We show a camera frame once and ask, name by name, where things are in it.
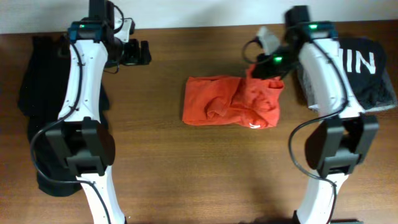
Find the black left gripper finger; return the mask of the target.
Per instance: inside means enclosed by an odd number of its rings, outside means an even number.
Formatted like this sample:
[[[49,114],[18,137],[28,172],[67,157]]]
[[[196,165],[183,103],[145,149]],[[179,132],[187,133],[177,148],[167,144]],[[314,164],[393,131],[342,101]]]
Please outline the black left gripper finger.
[[[140,57],[139,42],[137,39],[129,39],[124,48],[124,65],[137,65]]]
[[[141,41],[141,65],[148,65],[152,61],[152,56],[150,54],[149,42],[146,40]]]

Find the red t-shirt white print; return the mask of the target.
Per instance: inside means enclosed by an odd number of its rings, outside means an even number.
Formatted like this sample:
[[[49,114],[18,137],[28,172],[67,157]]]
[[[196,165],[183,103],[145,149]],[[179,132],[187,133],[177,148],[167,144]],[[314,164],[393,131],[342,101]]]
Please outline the red t-shirt white print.
[[[182,121],[192,126],[276,127],[284,82],[280,77],[254,78],[254,69],[254,65],[247,68],[245,77],[189,77],[185,84]]]

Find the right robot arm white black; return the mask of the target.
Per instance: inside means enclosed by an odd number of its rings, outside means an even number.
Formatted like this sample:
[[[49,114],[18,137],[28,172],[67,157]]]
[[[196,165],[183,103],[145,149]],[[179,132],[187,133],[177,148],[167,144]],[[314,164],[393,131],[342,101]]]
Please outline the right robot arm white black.
[[[338,192],[354,168],[363,163],[379,129],[366,115],[339,63],[338,33],[330,21],[312,21],[307,6],[284,15],[285,45],[266,27],[254,39],[263,49],[252,76],[285,77],[293,68],[307,74],[318,117],[298,125],[289,136],[295,167],[308,177],[305,196],[289,223],[332,223]]]

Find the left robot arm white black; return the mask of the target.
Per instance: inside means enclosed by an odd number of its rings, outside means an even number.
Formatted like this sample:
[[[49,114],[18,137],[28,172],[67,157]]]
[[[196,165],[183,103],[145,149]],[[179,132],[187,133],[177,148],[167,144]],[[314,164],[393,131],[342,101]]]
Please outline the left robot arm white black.
[[[130,38],[135,23],[111,1],[90,1],[86,18],[68,28],[70,73],[58,119],[41,132],[80,184],[95,223],[126,223],[112,169],[115,141],[100,120],[105,68],[150,64],[149,44]]]

